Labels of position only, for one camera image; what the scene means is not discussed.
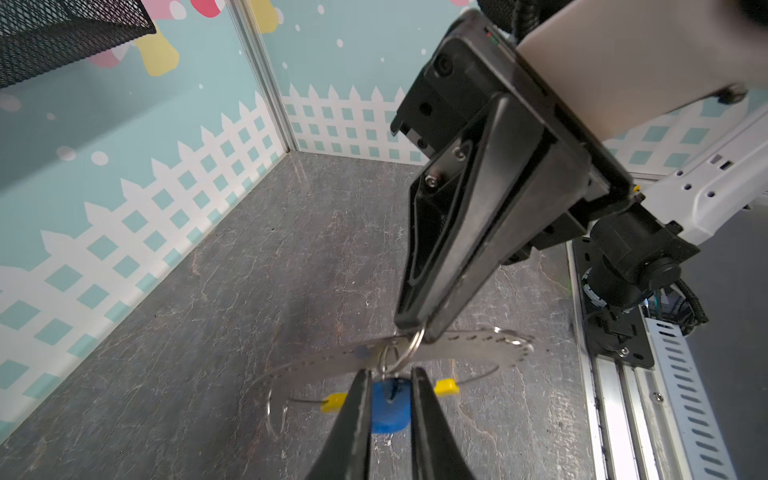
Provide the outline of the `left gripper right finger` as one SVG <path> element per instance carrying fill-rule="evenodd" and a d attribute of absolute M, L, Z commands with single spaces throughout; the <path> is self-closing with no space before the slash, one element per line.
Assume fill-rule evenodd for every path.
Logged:
<path fill-rule="evenodd" d="M 421 367 L 411 370 L 410 405 L 412 478 L 474 479 Z"/>

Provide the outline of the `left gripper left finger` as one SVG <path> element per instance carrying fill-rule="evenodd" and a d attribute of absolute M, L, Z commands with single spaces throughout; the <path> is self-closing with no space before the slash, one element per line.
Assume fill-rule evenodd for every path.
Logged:
<path fill-rule="evenodd" d="M 360 370 L 306 479 L 367 479 L 372 432 L 372 374 Z"/>

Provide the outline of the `metal curved keyring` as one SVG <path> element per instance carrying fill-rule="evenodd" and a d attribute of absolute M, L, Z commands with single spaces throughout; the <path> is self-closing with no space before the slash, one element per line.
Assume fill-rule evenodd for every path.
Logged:
<path fill-rule="evenodd" d="M 406 335 L 350 343 L 273 368 L 257 377 L 251 387 L 256 403 L 266 409 L 269 435 L 278 439 L 285 430 L 291 404 L 320 409 L 322 399 L 295 397 L 305 385 L 369 370 L 375 381 L 408 378 L 406 369 L 435 362 L 465 362 L 480 371 L 466 378 L 452 378 L 460 390 L 522 363 L 534 352 L 533 339 L 512 330 L 448 330 L 436 342 L 422 342 Z"/>

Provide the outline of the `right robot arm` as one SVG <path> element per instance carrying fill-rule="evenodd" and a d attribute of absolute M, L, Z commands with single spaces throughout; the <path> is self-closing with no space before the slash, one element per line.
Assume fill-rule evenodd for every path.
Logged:
<path fill-rule="evenodd" d="M 767 112 L 636 190 L 608 139 L 767 83 L 763 1 L 482 1 L 446 30 L 391 124 L 428 158 L 409 190 L 394 322 L 410 353 L 502 265 L 587 237 L 592 354 L 649 367 L 624 320 L 767 188 Z"/>

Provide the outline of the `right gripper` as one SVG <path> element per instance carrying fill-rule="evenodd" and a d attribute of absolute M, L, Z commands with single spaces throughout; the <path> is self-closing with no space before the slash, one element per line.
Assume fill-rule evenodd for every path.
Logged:
<path fill-rule="evenodd" d="M 436 341 L 498 266 L 623 208 L 631 180 L 481 12 L 456 19 L 391 131 L 428 163 L 409 191 L 394 317 Z"/>

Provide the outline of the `yellow key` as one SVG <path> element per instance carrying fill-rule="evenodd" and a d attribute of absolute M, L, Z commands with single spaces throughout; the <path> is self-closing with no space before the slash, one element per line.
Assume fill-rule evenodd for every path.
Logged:
<path fill-rule="evenodd" d="M 460 393 L 460 387 L 453 379 L 442 379 L 434 387 L 434 393 L 438 397 L 454 396 Z M 346 393 L 331 394 L 321 401 L 320 409 L 323 413 L 337 413 L 343 407 L 346 398 Z"/>

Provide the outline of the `blue key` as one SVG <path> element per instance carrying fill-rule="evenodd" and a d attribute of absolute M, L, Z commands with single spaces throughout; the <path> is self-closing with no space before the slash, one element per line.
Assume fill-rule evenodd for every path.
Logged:
<path fill-rule="evenodd" d="M 372 433 L 387 435 L 407 428 L 411 420 L 411 382 L 392 378 L 372 388 Z"/>

